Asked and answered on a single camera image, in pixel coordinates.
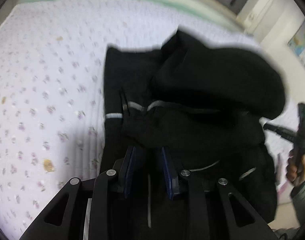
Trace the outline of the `green sleeve forearm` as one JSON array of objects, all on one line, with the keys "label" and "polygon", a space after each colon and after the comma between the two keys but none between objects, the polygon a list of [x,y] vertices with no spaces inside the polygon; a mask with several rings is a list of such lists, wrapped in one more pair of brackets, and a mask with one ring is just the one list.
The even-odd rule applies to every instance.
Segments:
[{"label": "green sleeve forearm", "polygon": [[291,191],[291,199],[300,225],[305,223],[305,181]]}]

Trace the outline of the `person's right hand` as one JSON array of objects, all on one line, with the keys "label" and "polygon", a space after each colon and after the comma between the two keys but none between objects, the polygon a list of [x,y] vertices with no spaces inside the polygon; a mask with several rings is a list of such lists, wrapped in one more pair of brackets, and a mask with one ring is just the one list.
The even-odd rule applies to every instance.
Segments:
[{"label": "person's right hand", "polygon": [[301,185],[305,181],[305,155],[301,158],[300,169],[296,166],[295,157],[297,151],[292,149],[289,152],[288,165],[286,167],[286,177],[288,181],[295,187]]}]

